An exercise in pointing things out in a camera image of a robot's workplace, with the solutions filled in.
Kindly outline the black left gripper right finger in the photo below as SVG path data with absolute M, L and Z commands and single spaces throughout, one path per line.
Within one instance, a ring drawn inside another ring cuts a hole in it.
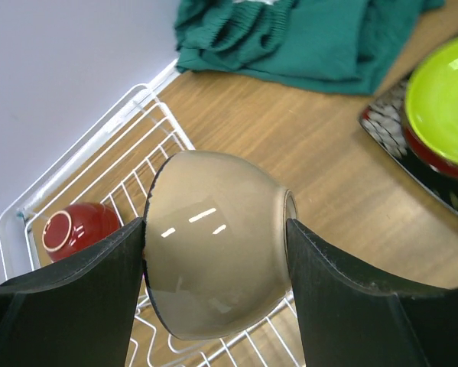
M 458 287 L 378 269 L 287 221 L 287 263 L 310 366 L 458 366 Z

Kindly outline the red floral round plate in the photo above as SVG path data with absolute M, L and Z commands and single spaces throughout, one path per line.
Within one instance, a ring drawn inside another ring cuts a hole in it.
M 458 181 L 458 166 L 444 160 L 426 147 L 407 122 L 402 124 L 402 131 L 408 147 L 423 163 L 433 171 Z

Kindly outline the black square floral plate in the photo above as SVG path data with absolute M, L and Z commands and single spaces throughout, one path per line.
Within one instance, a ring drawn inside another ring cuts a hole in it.
M 411 75 L 370 102 L 358 118 L 363 129 L 427 192 L 458 216 L 458 180 L 422 161 L 409 147 L 399 110 Z

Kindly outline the green hooded garment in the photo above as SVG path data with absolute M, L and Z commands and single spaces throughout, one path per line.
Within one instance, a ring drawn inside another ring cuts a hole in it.
M 371 95 L 419 17 L 441 1 L 182 1 L 177 69 Z

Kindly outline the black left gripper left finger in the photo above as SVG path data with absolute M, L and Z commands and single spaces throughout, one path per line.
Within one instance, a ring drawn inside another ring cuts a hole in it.
M 0 284 L 0 366 L 123 366 L 145 222 Z

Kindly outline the green round plate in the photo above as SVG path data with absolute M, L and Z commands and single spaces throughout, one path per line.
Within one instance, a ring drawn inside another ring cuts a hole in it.
M 419 140 L 458 166 L 458 37 L 430 53 L 413 71 L 404 109 Z

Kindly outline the red bowl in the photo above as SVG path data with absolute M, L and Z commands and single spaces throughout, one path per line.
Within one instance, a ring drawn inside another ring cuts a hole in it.
M 102 203 L 74 203 L 56 211 L 42 231 L 42 245 L 52 262 L 105 239 L 121 227 L 115 210 Z

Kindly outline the beige ceramic bowl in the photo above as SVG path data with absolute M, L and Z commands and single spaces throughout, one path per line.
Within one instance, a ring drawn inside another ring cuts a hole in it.
M 182 151 L 156 173 L 145 205 L 145 280 L 155 313 L 181 340 L 256 324 L 290 290 L 292 192 L 260 167 Z

